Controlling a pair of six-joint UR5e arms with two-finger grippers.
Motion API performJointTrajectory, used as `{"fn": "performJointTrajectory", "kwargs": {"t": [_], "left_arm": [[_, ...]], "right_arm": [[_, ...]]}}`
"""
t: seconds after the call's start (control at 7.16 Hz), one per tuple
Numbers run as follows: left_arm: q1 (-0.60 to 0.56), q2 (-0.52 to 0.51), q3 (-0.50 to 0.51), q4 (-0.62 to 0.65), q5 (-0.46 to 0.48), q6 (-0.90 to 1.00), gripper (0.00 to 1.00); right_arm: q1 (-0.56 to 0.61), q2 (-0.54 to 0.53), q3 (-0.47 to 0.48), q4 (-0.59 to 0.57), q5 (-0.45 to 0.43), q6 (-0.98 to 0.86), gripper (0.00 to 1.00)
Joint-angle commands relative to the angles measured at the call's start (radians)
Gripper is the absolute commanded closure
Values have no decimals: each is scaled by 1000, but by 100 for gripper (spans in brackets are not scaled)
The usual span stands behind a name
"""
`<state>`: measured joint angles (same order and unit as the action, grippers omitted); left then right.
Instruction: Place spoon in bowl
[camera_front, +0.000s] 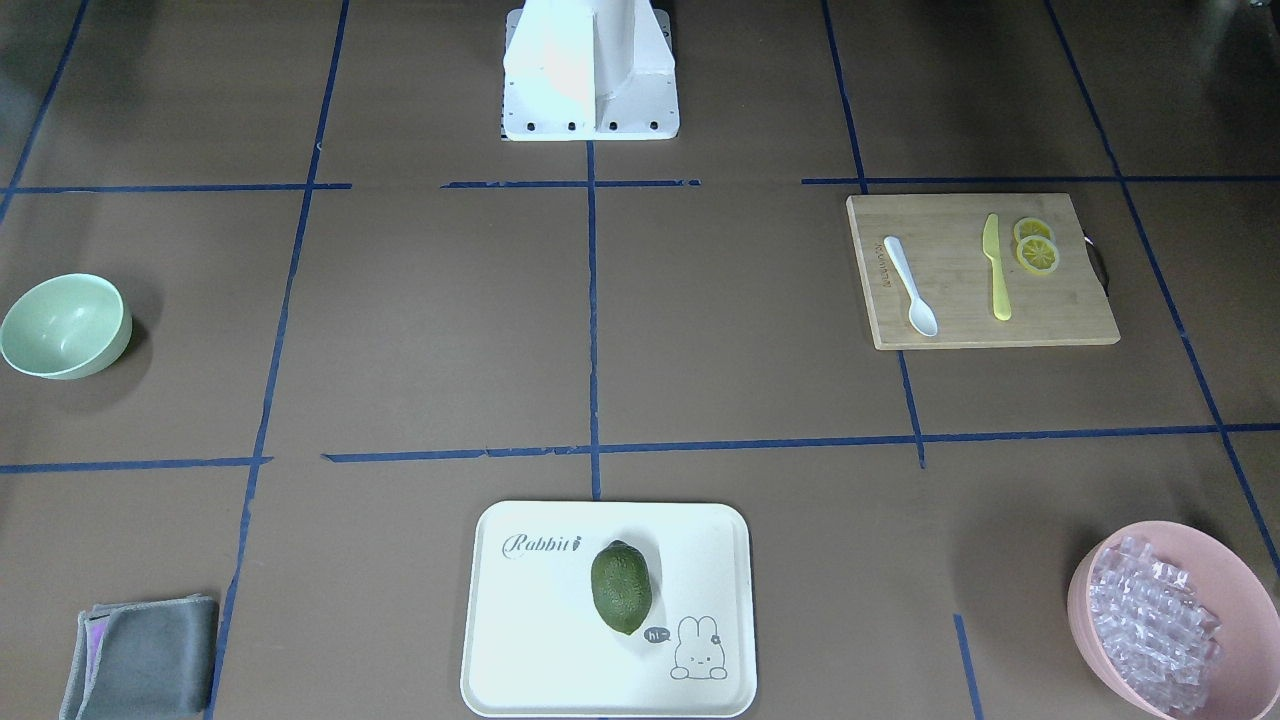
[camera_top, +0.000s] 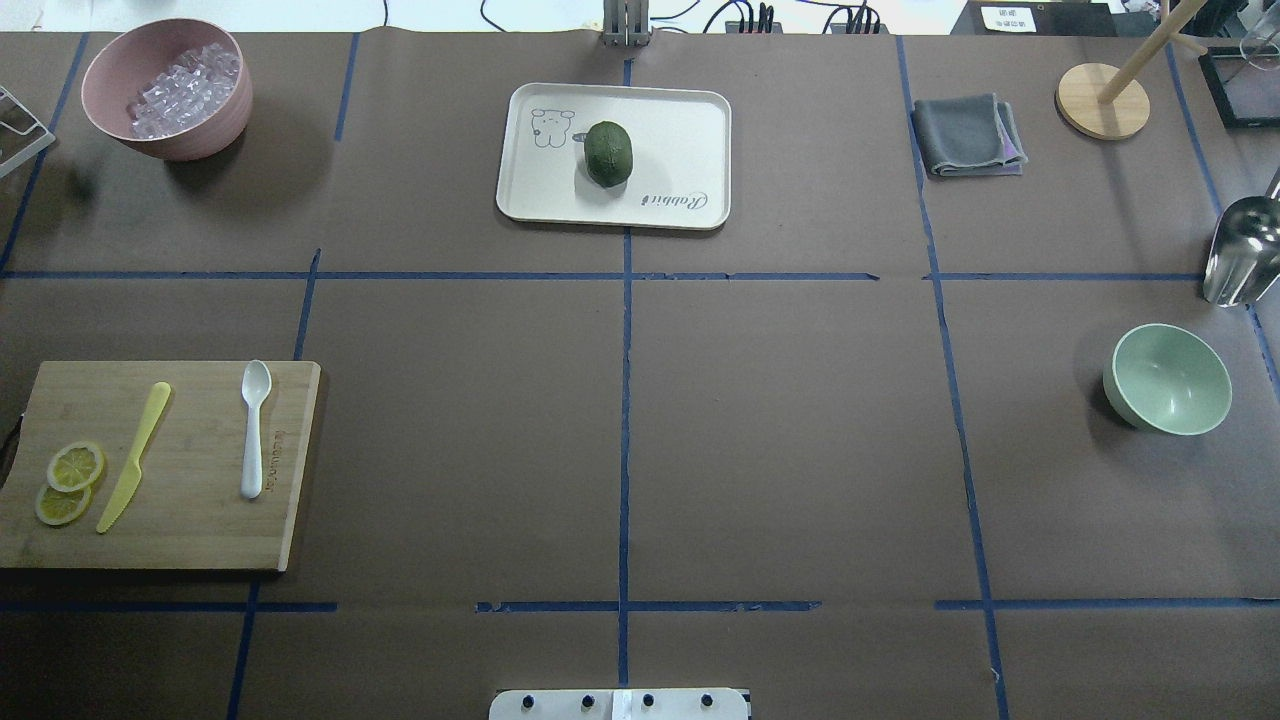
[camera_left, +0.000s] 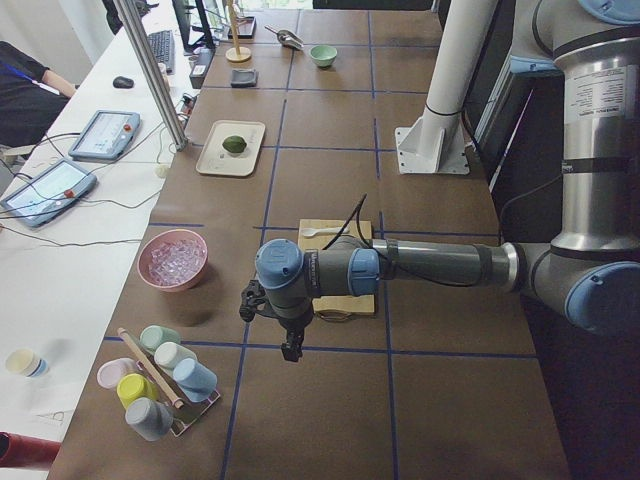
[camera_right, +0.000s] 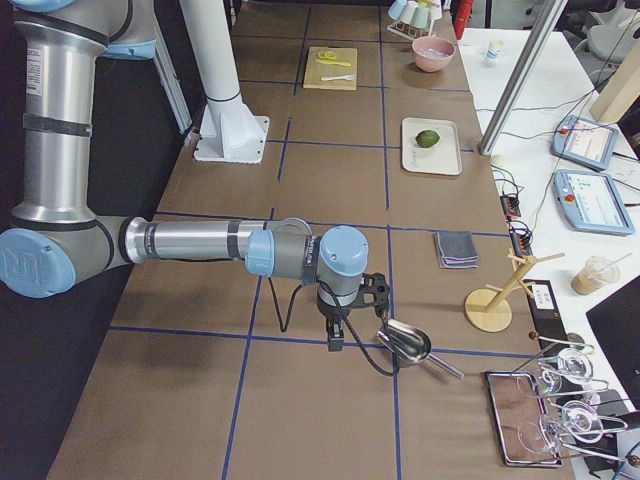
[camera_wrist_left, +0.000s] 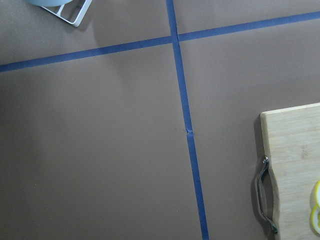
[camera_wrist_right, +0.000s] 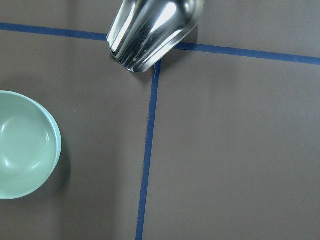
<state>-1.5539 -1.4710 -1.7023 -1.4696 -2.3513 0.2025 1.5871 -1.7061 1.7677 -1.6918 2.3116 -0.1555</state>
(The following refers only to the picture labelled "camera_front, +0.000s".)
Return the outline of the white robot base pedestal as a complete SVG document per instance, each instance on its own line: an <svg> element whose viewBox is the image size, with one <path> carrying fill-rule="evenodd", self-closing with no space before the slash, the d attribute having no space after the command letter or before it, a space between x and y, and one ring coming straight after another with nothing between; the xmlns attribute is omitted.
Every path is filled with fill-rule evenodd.
<svg viewBox="0 0 1280 720"><path fill-rule="evenodd" d="M650 1L526 1L506 17L503 138L659 141L681 115L669 13Z"/></svg>

